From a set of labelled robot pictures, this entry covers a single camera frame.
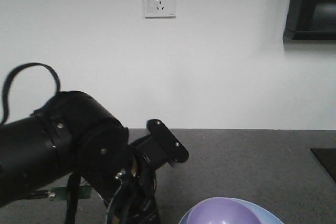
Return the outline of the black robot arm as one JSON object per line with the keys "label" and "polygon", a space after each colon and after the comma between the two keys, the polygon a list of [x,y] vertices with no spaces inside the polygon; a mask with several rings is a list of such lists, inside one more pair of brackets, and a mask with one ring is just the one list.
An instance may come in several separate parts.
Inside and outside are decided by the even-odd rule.
{"label": "black robot arm", "polygon": [[129,143],[129,130],[89,95],[60,92],[1,127],[1,206],[68,175],[65,223],[75,222],[82,180],[102,198],[106,223],[159,223],[147,140]]}

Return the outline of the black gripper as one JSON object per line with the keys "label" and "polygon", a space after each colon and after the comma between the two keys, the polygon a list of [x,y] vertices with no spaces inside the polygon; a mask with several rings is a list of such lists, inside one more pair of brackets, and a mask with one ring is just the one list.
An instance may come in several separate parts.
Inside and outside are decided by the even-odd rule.
{"label": "black gripper", "polygon": [[161,223],[156,204],[156,170],[162,148],[156,140],[122,146],[108,163],[113,191],[107,198],[105,223]]}

